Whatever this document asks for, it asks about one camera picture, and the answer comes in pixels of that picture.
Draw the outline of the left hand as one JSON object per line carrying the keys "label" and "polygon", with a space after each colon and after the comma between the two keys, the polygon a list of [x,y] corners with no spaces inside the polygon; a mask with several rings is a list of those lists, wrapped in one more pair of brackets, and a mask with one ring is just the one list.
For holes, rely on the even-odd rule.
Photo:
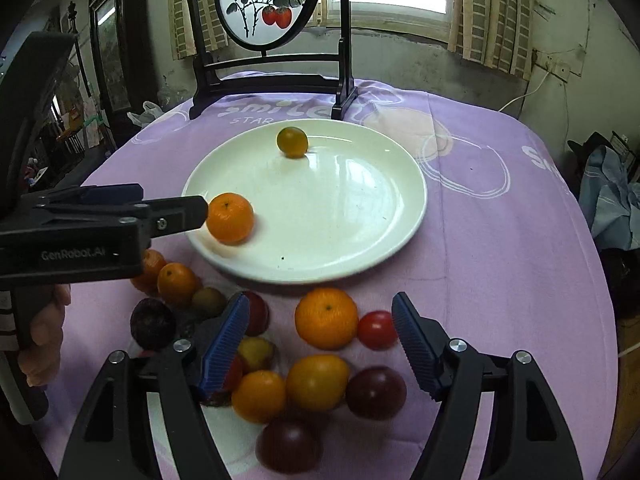
{"label": "left hand", "polygon": [[70,285],[56,285],[53,299],[30,323],[30,336],[34,344],[18,356],[18,364],[29,387],[50,384],[58,374],[65,309],[71,302]]}

